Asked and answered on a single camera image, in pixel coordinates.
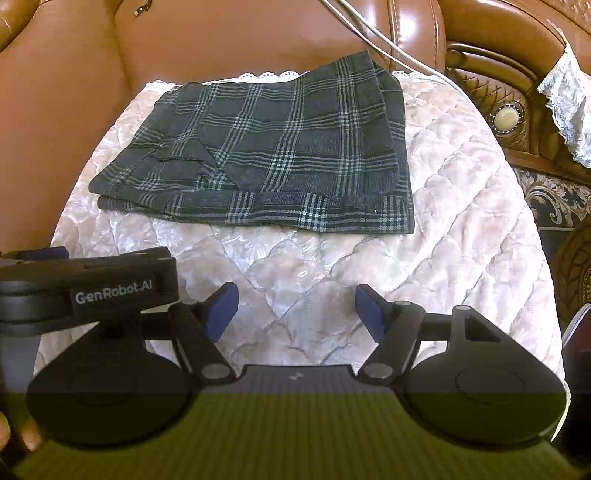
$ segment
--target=brown leather sofa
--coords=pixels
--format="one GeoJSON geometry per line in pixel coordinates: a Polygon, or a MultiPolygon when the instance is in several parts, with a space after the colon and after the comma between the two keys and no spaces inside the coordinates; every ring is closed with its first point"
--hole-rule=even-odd
{"type": "MultiPolygon", "coordinates": [[[[0,0],[1,251],[50,242],[82,167],[146,82],[303,72],[366,48],[320,0],[153,0],[136,15],[144,1],[0,0]]],[[[568,3],[585,5],[352,1],[405,51],[462,85],[486,118],[508,99],[520,102],[522,121],[498,135],[508,159],[565,176],[564,147],[535,87],[564,48],[546,18],[591,70],[591,13],[557,9],[568,3]]]]}

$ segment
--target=plaid fabric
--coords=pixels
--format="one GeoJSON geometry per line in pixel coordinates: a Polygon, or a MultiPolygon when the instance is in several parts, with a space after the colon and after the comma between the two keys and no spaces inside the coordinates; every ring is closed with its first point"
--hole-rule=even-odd
{"type": "Polygon", "coordinates": [[[400,83],[367,51],[292,82],[188,83],[89,190],[176,222],[412,233],[404,127],[400,83]]]}

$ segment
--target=lace doily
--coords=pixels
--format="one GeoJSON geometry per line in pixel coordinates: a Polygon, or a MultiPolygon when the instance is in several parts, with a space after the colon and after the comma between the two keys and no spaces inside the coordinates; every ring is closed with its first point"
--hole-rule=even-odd
{"type": "MultiPolygon", "coordinates": [[[[252,73],[243,73],[239,77],[235,77],[235,78],[231,78],[231,79],[224,79],[224,80],[212,80],[211,82],[203,82],[203,84],[210,85],[212,83],[227,83],[227,82],[236,82],[236,83],[239,83],[239,82],[246,82],[246,83],[289,82],[291,80],[295,80],[300,75],[301,74],[294,72],[292,70],[287,70],[279,75],[277,75],[276,73],[272,73],[272,72],[265,72],[259,76],[254,75],[252,73]]],[[[431,80],[433,82],[439,82],[443,85],[446,85],[446,83],[444,81],[442,81],[441,78],[439,78],[435,75],[424,75],[419,72],[412,72],[412,73],[392,72],[392,75],[394,75],[399,80],[431,80]]],[[[167,83],[167,82],[163,82],[162,80],[156,80],[154,82],[146,84],[146,89],[153,91],[153,92],[164,93],[164,92],[168,92],[172,88],[175,88],[178,86],[179,85],[177,85],[176,83],[167,83]]]]}
{"type": "Polygon", "coordinates": [[[573,160],[591,168],[591,77],[581,70],[562,30],[551,25],[562,36],[566,48],[538,92],[548,98],[546,106],[552,110],[554,123],[573,160]]]}

